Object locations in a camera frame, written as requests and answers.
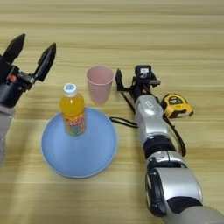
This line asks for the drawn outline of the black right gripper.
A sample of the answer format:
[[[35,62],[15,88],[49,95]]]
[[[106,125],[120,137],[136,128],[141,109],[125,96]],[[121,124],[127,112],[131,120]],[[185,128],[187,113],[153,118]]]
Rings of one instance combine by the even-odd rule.
[[[122,82],[122,72],[120,69],[116,70],[115,82],[118,92],[129,92],[130,96],[136,101],[141,95],[150,95],[151,88],[161,84],[160,80],[138,80],[133,78],[131,86],[125,87]]]

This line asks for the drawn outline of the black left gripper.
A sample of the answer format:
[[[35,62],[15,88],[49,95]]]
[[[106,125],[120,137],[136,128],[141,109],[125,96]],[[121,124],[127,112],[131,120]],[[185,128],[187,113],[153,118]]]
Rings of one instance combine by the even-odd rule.
[[[3,56],[0,55],[0,104],[6,108],[13,108],[23,92],[30,90],[36,80],[43,81],[55,59],[56,44],[52,43],[42,53],[34,74],[20,71],[12,63],[23,50],[24,42],[25,34],[15,37]]]

